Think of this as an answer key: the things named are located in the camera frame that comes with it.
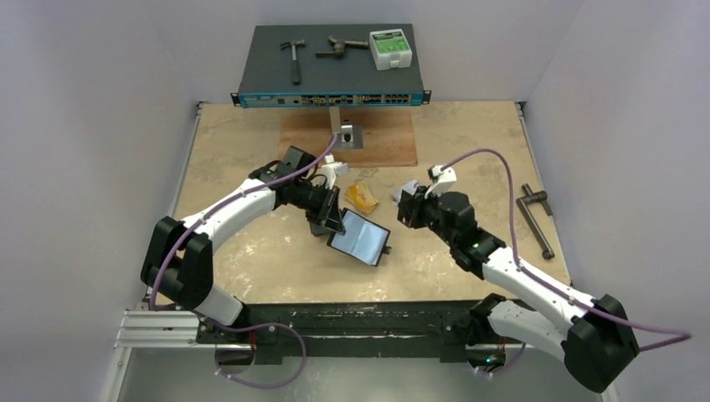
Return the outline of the black card holder wallet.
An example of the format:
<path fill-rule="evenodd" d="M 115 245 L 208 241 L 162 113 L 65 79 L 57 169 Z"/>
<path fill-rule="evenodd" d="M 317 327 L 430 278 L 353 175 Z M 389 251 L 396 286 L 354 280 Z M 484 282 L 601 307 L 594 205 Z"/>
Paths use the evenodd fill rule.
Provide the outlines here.
<path fill-rule="evenodd" d="M 351 209 L 342 210 L 342 223 L 345 232 L 332 233 L 328 247 L 370 266 L 379 266 L 383 256 L 390 254 L 390 229 Z"/>

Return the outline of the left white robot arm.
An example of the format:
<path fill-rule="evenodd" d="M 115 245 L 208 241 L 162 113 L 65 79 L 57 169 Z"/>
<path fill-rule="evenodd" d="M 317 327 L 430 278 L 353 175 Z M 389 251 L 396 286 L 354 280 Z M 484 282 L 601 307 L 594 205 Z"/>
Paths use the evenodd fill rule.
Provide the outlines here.
<path fill-rule="evenodd" d="M 184 219 L 165 217 L 153 230 L 140 279 L 183 310 L 208 317 L 228 342 L 250 330 L 250 309 L 214 281 L 214 252 L 252 221 L 282 205 L 306 214 L 315 234 L 344 234 L 337 177 L 348 165 L 289 147 L 281 160 L 255 169 L 230 194 Z"/>

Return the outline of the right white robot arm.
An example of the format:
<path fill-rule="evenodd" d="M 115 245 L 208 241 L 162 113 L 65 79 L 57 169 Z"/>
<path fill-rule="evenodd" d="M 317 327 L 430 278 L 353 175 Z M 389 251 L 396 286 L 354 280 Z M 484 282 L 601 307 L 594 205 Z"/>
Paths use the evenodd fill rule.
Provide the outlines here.
<path fill-rule="evenodd" d="M 399 222 L 429 229 L 463 271 L 527 304 L 521 308 L 491 296 L 492 306 L 472 315 L 472 334 L 482 341 L 501 335 L 530 344 L 561 360 L 586 389 L 604 393 L 640 352 L 633 330 L 622 323 L 628 316 L 621 302 L 576 291 L 516 259 L 511 247 L 478 225 L 465 194 L 427 197 L 426 191 L 420 186 L 414 193 L 402 193 Z"/>

